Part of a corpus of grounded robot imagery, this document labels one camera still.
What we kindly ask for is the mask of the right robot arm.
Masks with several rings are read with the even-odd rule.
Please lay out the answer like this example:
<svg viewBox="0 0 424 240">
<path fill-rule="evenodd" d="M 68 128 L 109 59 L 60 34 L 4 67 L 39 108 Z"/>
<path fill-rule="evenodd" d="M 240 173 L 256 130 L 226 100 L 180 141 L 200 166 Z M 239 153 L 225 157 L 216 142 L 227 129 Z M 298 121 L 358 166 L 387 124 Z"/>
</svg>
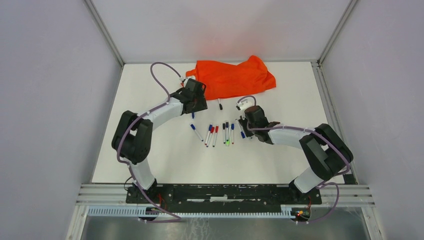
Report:
<svg viewBox="0 0 424 240">
<path fill-rule="evenodd" d="M 302 204 L 313 188 L 350 171 L 353 153 L 327 123 L 313 129 L 287 126 L 268 121 L 259 105 L 238 104 L 236 109 L 244 114 L 239 122 L 246 136 L 255 136 L 269 145 L 284 145 L 303 151 L 309 167 L 289 183 L 288 196 L 293 203 Z"/>
</svg>

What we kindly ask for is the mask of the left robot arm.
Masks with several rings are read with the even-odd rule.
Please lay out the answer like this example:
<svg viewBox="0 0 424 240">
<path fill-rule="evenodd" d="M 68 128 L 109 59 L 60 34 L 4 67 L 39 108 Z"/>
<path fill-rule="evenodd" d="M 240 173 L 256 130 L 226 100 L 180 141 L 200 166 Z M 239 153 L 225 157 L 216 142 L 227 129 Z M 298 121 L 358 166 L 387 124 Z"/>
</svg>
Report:
<svg viewBox="0 0 424 240">
<path fill-rule="evenodd" d="M 116 159 L 129 168 L 130 175 L 139 187 L 138 197 L 145 204 L 153 203 L 157 183 L 147 160 L 151 150 L 153 131 L 169 120 L 208 108 L 205 97 L 206 84 L 186 78 L 183 87 L 152 109 L 142 114 L 125 111 L 118 122 L 111 146 L 116 150 Z"/>
</svg>

